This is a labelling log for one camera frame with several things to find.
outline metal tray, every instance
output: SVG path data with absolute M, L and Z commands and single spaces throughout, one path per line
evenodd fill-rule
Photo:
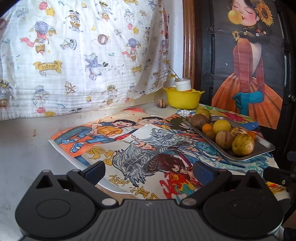
M 221 116 L 213 116 L 212 117 L 212 121 L 211 123 L 214 123 L 217 120 L 220 119 L 224 119 L 227 120 L 230 125 L 232 127 L 241 127 L 238 123 L 229 120 L 225 117 L 221 117 Z M 245 160 L 249 160 L 255 156 L 259 156 L 262 155 L 264 153 L 268 153 L 270 151 L 275 150 L 275 146 L 270 143 L 269 141 L 261 138 L 260 136 L 256 135 L 256 139 L 255 139 L 255 147 L 253 152 L 250 155 L 241 157 L 238 156 L 236 154 L 233 153 L 232 149 L 228 149 L 228 150 L 223 150 L 222 148 L 220 148 L 215 142 L 213 142 L 210 138 L 208 138 L 205 134 L 203 134 L 200 130 L 198 130 L 197 128 L 195 128 L 194 126 L 191 125 L 190 121 L 191 118 L 184 118 L 183 121 L 189 125 L 192 129 L 194 129 L 199 135 L 201 135 L 203 138 L 205 138 L 213 147 L 215 147 L 218 151 L 220 151 L 222 153 L 223 156 L 225 156 L 226 158 L 230 159 L 230 160 L 234 160 L 234 161 L 245 161 Z

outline small orange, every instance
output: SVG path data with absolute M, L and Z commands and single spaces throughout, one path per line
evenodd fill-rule
M 248 135 L 250 135 L 254 140 L 256 139 L 256 133 L 253 131 L 248 131 Z
M 204 124 L 202 126 L 202 132 L 203 134 L 205 134 L 207 131 L 212 131 L 213 130 L 213 126 L 211 124 Z

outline white wall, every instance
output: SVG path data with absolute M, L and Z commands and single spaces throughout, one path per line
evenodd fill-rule
M 169 32 L 169 54 L 170 67 L 182 78 L 183 75 L 183 1 L 182 0 L 163 0 L 163 6 L 168 15 Z M 174 85 L 174 80 L 168 80 L 165 87 Z

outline screw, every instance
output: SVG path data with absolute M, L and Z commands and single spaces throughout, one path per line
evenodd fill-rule
M 105 206 L 113 206 L 116 203 L 114 198 L 105 198 L 102 200 L 102 204 Z
M 182 203 L 186 206 L 194 206 L 196 204 L 196 200 L 193 198 L 185 198 L 182 200 Z

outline wooden frame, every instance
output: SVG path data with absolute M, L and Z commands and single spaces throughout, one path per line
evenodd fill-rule
M 184 63 L 183 78 L 189 77 L 192 88 L 200 89 L 202 29 L 200 0 L 183 0 Z

